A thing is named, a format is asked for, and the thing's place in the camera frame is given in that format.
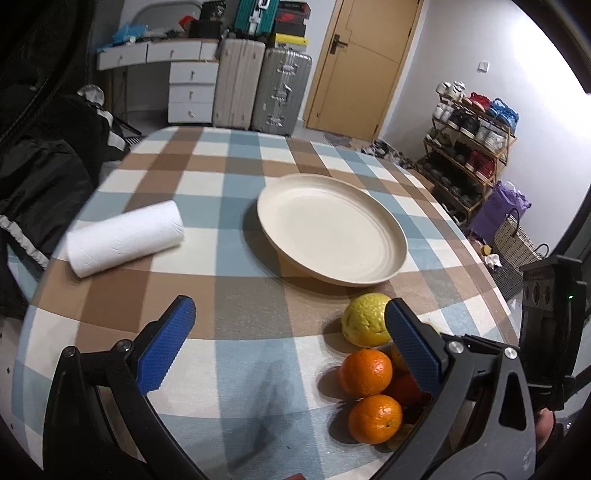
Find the basket handle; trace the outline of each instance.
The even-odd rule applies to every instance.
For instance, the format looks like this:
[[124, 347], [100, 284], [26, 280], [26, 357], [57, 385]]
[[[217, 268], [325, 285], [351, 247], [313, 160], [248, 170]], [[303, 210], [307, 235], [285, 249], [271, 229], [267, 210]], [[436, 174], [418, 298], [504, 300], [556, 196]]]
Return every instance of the basket handle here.
[[511, 210], [509, 210], [509, 213], [507, 213], [507, 215], [505, 215], [505, 220], [507, 220], [507, 219], [510, 217], [510, 215], [511, 215], [513, 212], [515, 212], [515, 213], [517, 214], [517, 226], [515, 227], [515, 232], [513, 232], [513, 233], [511, 234], [511, 236], [512, 236], [513, 238], [515, 238], [515, 236], [517, 235], [517, 230], [519, 230], [519, 222], [520, 222], [520, 220], [521, 220], [521, 219], [519, 218], [519, 210], [518, 210], [518, 209], [516, 209], [515, 207], [513, 207]]
[[548, 246], [548, 244], [540, 244], [540, 245], [538, 246], [538, 248], [536, 248], [536, 249], [534, 250], [534, 252], [537, 252], [537, 251], [538, 251], [540, 248], [542, 248], [542, 247], [546, 247], [546, 253], [545, 253], [545, 255], [542, 255], [542, 258], [546, 258], [546, 257], [548, 256], [548, 254], [550, 253], [550, 247]]

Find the silver screw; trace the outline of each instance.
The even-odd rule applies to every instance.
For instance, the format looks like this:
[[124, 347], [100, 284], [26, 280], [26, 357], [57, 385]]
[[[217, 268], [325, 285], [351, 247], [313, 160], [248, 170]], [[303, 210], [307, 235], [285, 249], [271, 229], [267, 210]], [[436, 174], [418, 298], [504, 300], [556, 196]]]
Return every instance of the silver screw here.
[[70, 358], [74, 353], [76, 353], [76, 348], [73, 346], [67, 346], [61, 354], [66, 358]]
[[131, 348], [131, 340], [119, 340], [117, 342], [116, 348], [120, 352], [127, 352]]
[[462, 353], [464, 351], [464, 345], [461, 342], [449, 342], [447, 349], [451, 353]]
[[507, 358], [510, 358], [511, 360], [515, 360], [517, 358], [517, 350], [515, 350], [513, 347], [508, 346], [507, 348], [505, 348], [505, 356]]

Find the door frame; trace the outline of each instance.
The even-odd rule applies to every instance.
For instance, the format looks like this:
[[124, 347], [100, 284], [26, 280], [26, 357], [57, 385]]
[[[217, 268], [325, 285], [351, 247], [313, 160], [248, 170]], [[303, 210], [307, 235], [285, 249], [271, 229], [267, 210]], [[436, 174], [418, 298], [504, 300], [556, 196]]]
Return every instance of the door frame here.
[[[312, 84], [310, 85], [310, 93], [308, 94], [308, 98], [306, 100], [306, 107], [304, 108], [304, 126], [307, 128], [308, 123], [310, 122], [310, 116], [312, 113], [312, 106], [314, 105], [314, 101], [316, 100], [316, 95], [318, 94], [318, 86], [320, 85], [320, 78], [322, 77], [322, 73], [324, 71], [324, 66], [326, 64], [326, 59], [329, 55], [329, 47], [330, 42], [332, 40], [333, 34], [335, 33], [336, 23], [339, 19], [339, 14], [341, 8], [343, 6], [344, 0], [336, 0], [335, 7], [333, 8], [332, 15], [330, 16], [330, 22], [328, 27], [326, 28], [326, 33], [324, 35], [324, 41], [322, 42], [322, 48], [320, 49], [320, 55], [318, 57], [318, 64], [314, 71], [314, 76], [312, 77]], [[402, 54], [402, 60], [400, 62], [400, 67], [396, 72], [396, 76], [394, 77], [394, 82], [392, 83], [392, 89], [388, 95], [388, 102], [384, 106], [382, 110], [382, 114], [379, 119], [378, 127], [374, 133], [373, 139], [375, 140], [384, 124], [384, 119], [386, 118], [386, 114], [388, 113], [388, 109], [390, 104], [392, 103], [392, 98], [394, 97], [394, 92], [396, 91], [396, 87], [398, 86], [398, 82], [400, 81], [400, 75], [402, 74], [402, 70], [406, 65], [408, 59], [408, 52], [410, 51], [410, 45], [413, 43], [414, 35], [417, 31], [418, 19], [421, 15], [421, 11], [423, 10], [423, 3], [424, 0], [418, 0], [418, 7], [417, 12], [414, 16], [413, 26], [411, 27], [410, 35], [408, 36], [408, 41], [406, 47], [404, 48], [404, 53]]]

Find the purple bag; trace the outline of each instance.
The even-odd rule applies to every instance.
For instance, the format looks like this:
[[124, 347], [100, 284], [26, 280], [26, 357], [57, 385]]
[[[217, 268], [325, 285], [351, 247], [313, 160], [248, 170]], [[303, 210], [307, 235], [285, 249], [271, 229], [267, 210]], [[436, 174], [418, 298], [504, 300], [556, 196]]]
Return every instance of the purple bag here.
[[519, 212], [519, 216], [515, 217], [517, 219], [523, 217], [530, 207], [531, 203], [527, 201], [525, 195], [519, 192], [510, 181], [505, 183], [498, 181], [468, 228], [480, 235], [488, 245], [492, 245], [495, 232], [505, 221], [507, 213], [513, 208], [516, 209]]

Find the silver suitcase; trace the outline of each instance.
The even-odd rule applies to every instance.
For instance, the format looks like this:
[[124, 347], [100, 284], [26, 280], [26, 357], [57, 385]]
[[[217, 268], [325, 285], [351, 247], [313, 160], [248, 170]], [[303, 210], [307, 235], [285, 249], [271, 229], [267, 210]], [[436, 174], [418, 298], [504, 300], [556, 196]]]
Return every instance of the silver suitcase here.
[[296, 128], [312, 57], [294, 50], [269, 48], [262, 63], [256, 90], [252, 129], [291, 135]]
[[262, 42], [223, 41], [213, 98], [215, 127], [249, 128], [264, 53]]

